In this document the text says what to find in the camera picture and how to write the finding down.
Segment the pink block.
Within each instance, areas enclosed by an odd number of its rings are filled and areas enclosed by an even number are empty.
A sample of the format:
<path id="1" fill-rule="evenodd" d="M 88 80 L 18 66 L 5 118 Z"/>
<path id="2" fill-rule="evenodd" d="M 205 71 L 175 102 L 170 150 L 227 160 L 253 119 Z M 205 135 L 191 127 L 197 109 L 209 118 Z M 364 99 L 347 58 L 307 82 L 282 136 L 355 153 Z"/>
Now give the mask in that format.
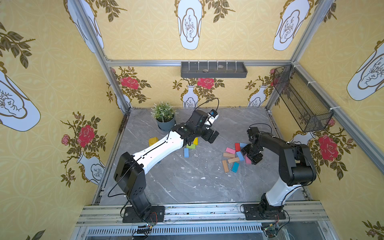
<path id="1" fill-rule="evenodd" d="M 226 153 L 235 154 L 236 151 L 234 149 L 231 149 L 231 148 L 226 148 Z"/>
<path id="2" fill-rule="evenodd" d="M 252 164 L 252 161 L 248 158 L 247 155 L 245 155 L 245 162 L 247 165 L 251 165 Z"/>

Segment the yellow block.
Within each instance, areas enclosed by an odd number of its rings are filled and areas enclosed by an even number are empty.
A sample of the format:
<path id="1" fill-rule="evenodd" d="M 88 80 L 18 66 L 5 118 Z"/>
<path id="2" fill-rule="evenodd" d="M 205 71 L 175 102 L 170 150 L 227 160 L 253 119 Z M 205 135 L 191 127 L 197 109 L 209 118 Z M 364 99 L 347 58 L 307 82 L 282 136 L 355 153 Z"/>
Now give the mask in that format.
<path id="1" fill-rule="evenodd" d="M 199 143 L 198 138 L 195 138 L 193 144 L 197 146 L 198 143 Z"/>

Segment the green block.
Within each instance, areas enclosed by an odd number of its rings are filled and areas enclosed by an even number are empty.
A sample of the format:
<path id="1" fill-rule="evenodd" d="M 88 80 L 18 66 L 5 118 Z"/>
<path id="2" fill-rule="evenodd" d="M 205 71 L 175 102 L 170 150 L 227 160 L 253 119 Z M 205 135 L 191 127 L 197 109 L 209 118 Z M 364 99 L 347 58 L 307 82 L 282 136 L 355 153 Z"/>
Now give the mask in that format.
<path id="1" fill-rule="evenodd" d="M 186 145 L 186 147 L 187 147 L 188 149 L 196 149 L 196 145 L 195 145 L 195 144 Z"/>

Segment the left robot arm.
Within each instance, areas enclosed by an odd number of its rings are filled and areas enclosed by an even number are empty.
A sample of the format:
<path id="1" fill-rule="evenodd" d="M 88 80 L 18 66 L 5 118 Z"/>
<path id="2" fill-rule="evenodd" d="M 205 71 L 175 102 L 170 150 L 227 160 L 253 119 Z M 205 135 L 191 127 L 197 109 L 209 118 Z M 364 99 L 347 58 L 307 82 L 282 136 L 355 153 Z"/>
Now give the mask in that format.
<path id="1" fill-rule="evenodd" d="M 206 113 L 195 109 L 186 122 L 174 125 L 164 138 L 152 146 L 133 155 L 125 152 L 120 156 L 114 180 L 131 204 L 123 207 L 125 213 L 136 214 L 132 220 L 123 217 L 124 223 L 133 223 L 135 220 L 145 222 L 152 216 L 160 217 L 164 207 L 153 207 L 145 195 L 146 174 L 169 154 L 193 143 L 195 138 L 201 137 L 212 144 L 219 135 L 219 132 L 211 129 L 218 116 L 216 110 Z"/>

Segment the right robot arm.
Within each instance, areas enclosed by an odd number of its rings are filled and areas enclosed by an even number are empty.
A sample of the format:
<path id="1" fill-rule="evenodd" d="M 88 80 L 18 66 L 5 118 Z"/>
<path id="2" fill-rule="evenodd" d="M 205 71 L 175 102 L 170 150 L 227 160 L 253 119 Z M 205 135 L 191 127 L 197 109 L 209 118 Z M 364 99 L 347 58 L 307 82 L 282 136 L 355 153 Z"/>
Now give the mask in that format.
<path id="1" fill-rule="evenodd" d="M 294 144 L 275 137 L 272 133 L 251 125 L 247 134 L 250 143 L 241 152 L 253 165 L 263 159 L 262 151 L 268 149 L 279 157 L 279 178 L 274 186 L 261 197 L 259 204 L 242 206 L 247 220 L 284 220 L 286 200 L 299 188 L 316 180 L 317 173 L 310 149 L 305 144 Z"/>

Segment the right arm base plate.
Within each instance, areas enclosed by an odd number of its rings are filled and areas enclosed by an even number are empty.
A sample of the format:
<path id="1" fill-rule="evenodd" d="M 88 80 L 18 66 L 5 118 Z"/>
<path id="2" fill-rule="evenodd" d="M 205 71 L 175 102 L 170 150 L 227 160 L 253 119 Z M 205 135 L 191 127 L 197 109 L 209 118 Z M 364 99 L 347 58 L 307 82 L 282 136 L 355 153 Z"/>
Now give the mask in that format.
<path id="1" fill-rule="evenodd" d="M 245 215 L 247 221 L 271 220 L 277 222 L 287 218 L 282 206 L 274 207 L 268 203 L 242 204 L 240 210 Z"/>

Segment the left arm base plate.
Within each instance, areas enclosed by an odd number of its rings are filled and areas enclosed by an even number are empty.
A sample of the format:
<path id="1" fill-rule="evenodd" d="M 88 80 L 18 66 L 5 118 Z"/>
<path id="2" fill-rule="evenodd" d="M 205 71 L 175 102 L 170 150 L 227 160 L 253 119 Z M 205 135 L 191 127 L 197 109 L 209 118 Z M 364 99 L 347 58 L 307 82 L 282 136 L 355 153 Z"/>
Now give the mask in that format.
<path id="1" fill-rule="evenodd" d="M 151 206 L 144 214 L 138 215 L 134 207 L 125 207 L 123 223 L 161 223 L 165 217 L 165 206 Z"/>

